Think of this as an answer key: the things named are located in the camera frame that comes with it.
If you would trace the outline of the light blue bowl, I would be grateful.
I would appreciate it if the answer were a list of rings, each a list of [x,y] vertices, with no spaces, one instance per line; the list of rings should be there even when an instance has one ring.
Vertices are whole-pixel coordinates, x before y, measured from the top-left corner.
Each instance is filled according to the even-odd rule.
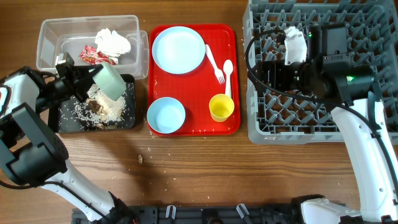
[[[184,106],[172,97],[162,97],[153,101],[147,110],[149,126],[160,134],[176,132],[183,126],[185,118]]]

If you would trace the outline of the green bowl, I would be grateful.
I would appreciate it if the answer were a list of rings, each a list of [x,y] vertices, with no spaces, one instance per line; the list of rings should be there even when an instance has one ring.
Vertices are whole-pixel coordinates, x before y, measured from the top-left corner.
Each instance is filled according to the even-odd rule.
[[[117,101],[126,91],[126,84],[111,64],[102,62],[101,66],[103,68],[93,76],[93,80],[108,98]]]

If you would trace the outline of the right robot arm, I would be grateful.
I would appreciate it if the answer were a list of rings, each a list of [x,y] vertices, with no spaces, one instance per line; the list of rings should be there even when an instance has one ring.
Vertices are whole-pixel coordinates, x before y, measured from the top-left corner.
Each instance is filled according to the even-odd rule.
[[[260,88],[330,107],[331,118],[348,150],[359,190],[360,209],[351,210],[322,196],[292,201],[299,223],[396,223],[397,157],[384,118],[382,91],[374,70],[351,62],[343,24],[276,29],[285,59],[264,62]]]

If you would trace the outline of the light blue plate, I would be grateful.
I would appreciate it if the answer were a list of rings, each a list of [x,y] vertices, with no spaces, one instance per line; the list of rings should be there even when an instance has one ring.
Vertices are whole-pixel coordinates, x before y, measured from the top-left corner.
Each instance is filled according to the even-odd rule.
[[[205,41],[185,26],[161,31],[152,44],[152,58],[163,71],[182,75],[194,71],[205,57]]]

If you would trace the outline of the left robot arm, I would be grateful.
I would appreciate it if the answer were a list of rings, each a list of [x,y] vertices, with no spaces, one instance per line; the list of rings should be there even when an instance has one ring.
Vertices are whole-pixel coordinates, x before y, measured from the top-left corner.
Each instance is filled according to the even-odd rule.
[[[70,202],[91,223],[135,223],[136,214],[111,192],[88,180],[69,160],[64,143],[40,113],[69,100],[88,98],[93,84],[122,76],[107,65],[64,62],[57,74],[22,67],[1,79],[1,170],[12,181],[5,188],[41,187]]]

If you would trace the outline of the yellow plastic cup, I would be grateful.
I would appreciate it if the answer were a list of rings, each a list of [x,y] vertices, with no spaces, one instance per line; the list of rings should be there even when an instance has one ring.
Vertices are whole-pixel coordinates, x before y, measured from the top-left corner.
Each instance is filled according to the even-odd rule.
[[[209,110],[214,121],[224,122],[233,114],[234,101],[228,95],[217,94],[211,98]]]

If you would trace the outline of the white napkin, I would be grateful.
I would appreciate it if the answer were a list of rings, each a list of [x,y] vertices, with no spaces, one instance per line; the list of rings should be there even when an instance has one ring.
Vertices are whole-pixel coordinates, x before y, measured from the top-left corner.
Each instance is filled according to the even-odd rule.
[[[97,33],[95,44],[97,45],[97,52],[112,58],[118,58],[131,51],[131,44],[127,38],[119,35],[115,30],[110,31],[108,28]]]

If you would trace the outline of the red snack wrapper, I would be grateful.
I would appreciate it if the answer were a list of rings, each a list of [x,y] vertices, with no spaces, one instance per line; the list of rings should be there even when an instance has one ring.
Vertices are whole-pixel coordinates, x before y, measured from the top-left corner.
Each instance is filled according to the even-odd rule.
[[[83,50],[79,55],[79,59],[90,64],[97,65],[102,62],[109,63],[111,65],[115,65],[116,62],[111,59],[109,56],[103,54],[102,52],[97,52],[96,49],[92,46],[85,45]]]

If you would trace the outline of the white plastic fork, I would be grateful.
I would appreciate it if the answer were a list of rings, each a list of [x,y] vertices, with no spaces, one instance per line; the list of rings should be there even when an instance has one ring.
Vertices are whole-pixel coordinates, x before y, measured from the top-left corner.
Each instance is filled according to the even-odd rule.
[[[213,67],[214,74],[215,74],[217,81],[220,84],[223,84],[225,82],[223,72],[218,68],[218,66],[215,62],[214,56],[212,54],[212,51],[210,49],[210,46],[208,44],[205,45],[205,53],[206,53],[208,60],[211,63],[211,66]]]

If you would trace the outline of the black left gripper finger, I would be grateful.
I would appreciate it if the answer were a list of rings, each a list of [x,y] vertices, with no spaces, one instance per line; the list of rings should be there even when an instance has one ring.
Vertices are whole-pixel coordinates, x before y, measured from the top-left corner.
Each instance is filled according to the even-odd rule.
[[[75,98],[81,103],[86,101],[89,98],[88,91],[90,90],[93,84],[94,81],[81,82],[76,84],[73,93]]]
[[[95,76],[103,69],[103,66],[101,64],[81,65],[81,66],[74,66],[74,69],[78,78],[84,78],[84,77]]]

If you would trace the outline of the white plastic spoon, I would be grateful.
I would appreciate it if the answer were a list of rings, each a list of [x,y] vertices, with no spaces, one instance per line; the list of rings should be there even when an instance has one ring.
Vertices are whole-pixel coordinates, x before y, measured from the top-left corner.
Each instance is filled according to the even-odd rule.
[[[232,97],[231,94],[231,75],[234,70],[233,63],[231,60],[226,60],[223,65],[223,71],[226,75],[225,78],[225,95]]]

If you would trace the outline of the rice and food scraps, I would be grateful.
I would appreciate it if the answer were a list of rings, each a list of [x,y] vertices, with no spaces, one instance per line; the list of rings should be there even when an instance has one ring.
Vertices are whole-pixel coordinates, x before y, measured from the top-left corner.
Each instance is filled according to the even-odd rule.
[[[73,114],[80,121],[88,126],[105,129],[107,126],[114,126],[115,123],[124,121],[122,117],[126,108],[126,100],[120,96],[113,101],[99,86],[93,84],[88,90],[88,99],[82,103],[77,103],[73,109]]]

